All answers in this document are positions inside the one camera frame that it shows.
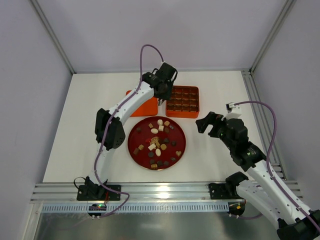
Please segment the metal tongs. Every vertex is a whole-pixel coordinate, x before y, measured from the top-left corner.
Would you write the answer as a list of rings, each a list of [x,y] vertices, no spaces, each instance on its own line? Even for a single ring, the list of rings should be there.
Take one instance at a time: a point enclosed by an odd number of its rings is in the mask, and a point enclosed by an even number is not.
[[[163,104],[164,100],[163,99],[158,99],[157,105],[160,107]]]

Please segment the orange box lid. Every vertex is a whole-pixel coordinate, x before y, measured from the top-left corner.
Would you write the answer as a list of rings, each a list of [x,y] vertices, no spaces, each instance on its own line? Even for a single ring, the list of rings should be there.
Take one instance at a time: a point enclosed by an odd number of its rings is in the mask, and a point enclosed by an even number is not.
[[[158,114],[157,99],[152,89],[126,92],[127,102],[121,108],[127,117],[148,117]]]

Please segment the white block chocolate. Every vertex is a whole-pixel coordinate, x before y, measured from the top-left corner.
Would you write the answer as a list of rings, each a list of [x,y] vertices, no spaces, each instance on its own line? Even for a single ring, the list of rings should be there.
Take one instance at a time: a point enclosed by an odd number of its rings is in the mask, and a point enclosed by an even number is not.
[[[149,147],[148,147],[148,149],[150,150],[150,151],[152,151],[153,149],[155,149],[156,148],[156,145],[154,144],[154,143],[152,143]]]

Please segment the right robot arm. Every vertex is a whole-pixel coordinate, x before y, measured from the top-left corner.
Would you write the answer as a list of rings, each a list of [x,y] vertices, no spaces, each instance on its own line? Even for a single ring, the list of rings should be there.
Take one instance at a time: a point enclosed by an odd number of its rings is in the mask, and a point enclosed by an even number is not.
[[[248,137],[241,119],[224,119],[209,112],[196,120],[197,131],[220,139],[232,160],[242,168],[225,180],[226,189],[249,201],[275,227],[281,240],[313,240],[320,235],[320,212],[301,201],[267,162],[265,154]]]

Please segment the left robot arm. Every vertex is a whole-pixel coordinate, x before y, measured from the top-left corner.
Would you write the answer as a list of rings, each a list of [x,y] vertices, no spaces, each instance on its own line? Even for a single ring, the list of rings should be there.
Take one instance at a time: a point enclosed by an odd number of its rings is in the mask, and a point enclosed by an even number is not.
[[[169,100],[178,71],[170,64],[163,62],[159,69],[141,75],[138,85],[119,103],[105,110],[101,108],[96,114],[95,135],[100,144],[94,160],[93,171],[78,187],[78,201],[102,201],[109,197],[111,201],[119,201],[121,186],[107,185],[107,163],[114,152],[125,141],[124,125],[129,117],[146,101],[155,97]]]

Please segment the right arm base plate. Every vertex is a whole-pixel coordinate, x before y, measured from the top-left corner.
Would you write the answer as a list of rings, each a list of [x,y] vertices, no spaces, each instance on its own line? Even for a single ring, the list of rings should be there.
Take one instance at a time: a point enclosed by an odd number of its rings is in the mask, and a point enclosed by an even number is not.
[[[237,193],[236,187],[239,184],[233,183],[210,183],[208,185],[211,200],[244,200]]]

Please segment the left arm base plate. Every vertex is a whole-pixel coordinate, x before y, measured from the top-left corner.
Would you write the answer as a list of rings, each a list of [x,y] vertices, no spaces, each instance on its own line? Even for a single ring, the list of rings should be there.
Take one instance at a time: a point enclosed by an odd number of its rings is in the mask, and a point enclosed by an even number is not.
[[[121,195],[113,191],[107,190],[102,186],[89,187],[80,185],[77,192],[77,201],[119,201]]]

